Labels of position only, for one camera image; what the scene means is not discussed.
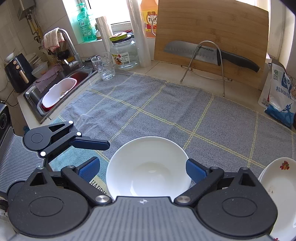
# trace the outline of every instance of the metal wire stand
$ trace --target metal wire stand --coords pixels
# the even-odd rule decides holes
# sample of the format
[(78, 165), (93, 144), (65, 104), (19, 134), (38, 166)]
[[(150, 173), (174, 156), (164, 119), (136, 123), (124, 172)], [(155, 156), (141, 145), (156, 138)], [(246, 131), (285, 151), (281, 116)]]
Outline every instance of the metal wire stand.
[[(217, 49), (219, 50), (220, 59), (221, 59), (222, 79), (213, 79), (213, 78), (209, 78), (209, 77), (201, 76), (201, 75), (199, 75), (199, 74), (193, 72), (192, 70), (189, 70), (189, 68), (190, 68), (190, 66), (191, 66), (191, 63), (192, 63), (193, 59), (195, 58), (196, 53), (197, 53), (197, 51), (198, 51), (198, 49), (199, 49), (199, 47), (201, 46), (202, 43), (211, 43), (211, 44), (214, 44), (214, 45), (217, 47)], [(186, 74), (187, 74), (188, 71), (191, 72), (191, 73), (193, 73), (193, 74), (195, 74), (195, 75), (198, 75), (198, 76), (200, 76), (200, 77), (203, 77), (203, 78), (206, 78), (206, 79), (209, 79), (209, 80), (219, 80), (219, 81), (223, 81), (223, 97), (225, 97), (225, 82), (232, 82), (232, 80), (231, 80), (231, 79), (227, 79), (227, 80), (225, 80), (225, 78), (224, 78), (224, 70), (223, 70), (222, 54), (221, 54), (221, 50), (220, 50), (220, 48), (218, 47), (217, 44), (215, 44), (214, 42), (209, 41), (209, 40), (205, 40), (205, 41), (200, 42), (200, 43), (197, 45), (197, 47), (196, 47), (196, 49), (195, 49), (195, 51), (194, 51), (194, 53), (193, 53), (193, 56), (192, 56), (192, 58), (191, 58), (191, 60), (190, 60), (190, 62), (189, 62), (188, 67), (186, 68), (186, 67), (184, 67), (184, 66), (182, 66), (182, 65), (181, 65), (181, 67), (182, 67), (183, 69), (186, 69), (186, 72), (185, 72), (183, 78), (180, 80), (180, 83), (183, 82), (183, 80), (184, 80), (184, 78), (185, 78), (185, 76), (186, 76)]]

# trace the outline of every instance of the plaid cloth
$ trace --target plaid cloth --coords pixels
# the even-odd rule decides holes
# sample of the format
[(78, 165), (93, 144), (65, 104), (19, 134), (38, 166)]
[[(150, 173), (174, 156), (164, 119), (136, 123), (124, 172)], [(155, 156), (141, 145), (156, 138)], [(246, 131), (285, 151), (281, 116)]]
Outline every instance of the plaid cloth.
[(107, 151), (71, 147), (50, 163), (52, 169), (78, 166), (98, 156), (101, 169), (91, 183), (106, 193), (109, 160), (138, 137), (170, 139), (206, 167), (226, 172), (249, 167), (257, 177), (273, 160), (295, 155), (295, 134), (269, 117), (200, 88), (128, 71), (97, 81), (54, 123), (68, 120), (84, 136), (108, 140), (111, 147)]

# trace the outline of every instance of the chrome faucet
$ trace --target chrome faucet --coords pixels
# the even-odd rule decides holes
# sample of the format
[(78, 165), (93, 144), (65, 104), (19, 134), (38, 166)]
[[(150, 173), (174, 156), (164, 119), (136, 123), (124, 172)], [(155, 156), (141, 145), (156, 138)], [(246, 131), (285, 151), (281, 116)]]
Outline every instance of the chrome faucet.
[(65, 63), (73, 70), (75, 67), (78, 67), (78, 68), (83, 68), (84, 67), (84, 64), (82, 63), (82, 60), (81, 60), (81, 57), (79, 55), (79, 53), (76, 51), (70, 37), (69, 37), (69, 34), (67, 33), (66, 30), (62, 29), (62, 28), (59, 28), (58, 29), (58, 32), (59, 33), (62, 33), (66, 39), (66, 41), (68, 42), (69, 44), (69, 48), (71, 49), (72, 53), (73, 53), (73, 57), (75, 60), (73, 60), (72, 62), (68, 63), (67, 61), (65, 61)]

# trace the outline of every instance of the glass cup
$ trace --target glass cup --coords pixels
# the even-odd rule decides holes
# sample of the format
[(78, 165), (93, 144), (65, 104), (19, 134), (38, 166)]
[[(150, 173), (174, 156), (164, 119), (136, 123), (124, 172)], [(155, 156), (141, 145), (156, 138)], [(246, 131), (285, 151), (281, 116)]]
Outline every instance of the glass cup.
[(91, 59), (93, 66), (98, 70), (102, 80), (109, 80), (115, 76), (112, 55), (110, 52), (98, 54)]

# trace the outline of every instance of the cutting board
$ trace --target cutting board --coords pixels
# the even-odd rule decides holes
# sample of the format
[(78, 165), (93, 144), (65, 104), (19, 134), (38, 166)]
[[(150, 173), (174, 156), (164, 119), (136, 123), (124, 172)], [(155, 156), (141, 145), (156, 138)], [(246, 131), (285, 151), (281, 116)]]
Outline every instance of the cutting board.
[[(188, 66), (189, 58), (164, 52), (166, 44), (210, 40), (221, 50), (255, 62), (258, 73), (223, 60), (224, 75), (259, 89), (267, 52), (267, 11), (235, 0), (159, 0), (158, 4), (155, 60)], [(194, 60), (192, 67), (221, 75), (221, 67), (214, 64)]]

